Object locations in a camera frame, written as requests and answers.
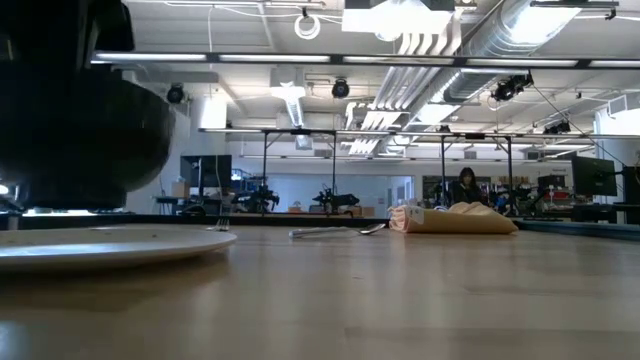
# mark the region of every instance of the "person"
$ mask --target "person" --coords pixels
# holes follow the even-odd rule
[[[476,201],[482,202],[482,191],[476,184],[476,175],[469,167],[462,169],[458,181],[454,181],[452,184],[451,193],[452,205],[459,202],[469,204]]]

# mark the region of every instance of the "wooden table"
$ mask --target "wooden table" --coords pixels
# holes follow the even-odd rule
[[[517,236],[297,241],[0,279],[0,359],[638,359],[640,244]]]

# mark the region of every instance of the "security camera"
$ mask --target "security camera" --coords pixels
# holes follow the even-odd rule
[[[349,85],[347,84],[347,79],[337,79],[336,83],[333,84],[331,95],[336,99],[344,99],[349,96]]]
[[[167,92],[167,101],[170,104],[180,104],[184,100],[183,85],[180,83],[171,84],[171,88]]]

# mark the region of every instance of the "white plate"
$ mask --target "white plate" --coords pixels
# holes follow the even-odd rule
[[[0,231],[0,271],[123,267],[230,246],[230,233],[180,226]]]

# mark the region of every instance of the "dark hair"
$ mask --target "dark hair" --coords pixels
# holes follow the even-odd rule
[[[476,174],[473,173],[473,170],[471,170],[471,168],[466,167],[466,168],[462,169],[462,171],[460,171],[460,176],[458,177],[458,181],[462,185],[464,185],[464,177],[465,176],[471,176],[471,184],[469,184],[469,185],[472,188],[477,188],[478,187],[478,185],[476,185]]]

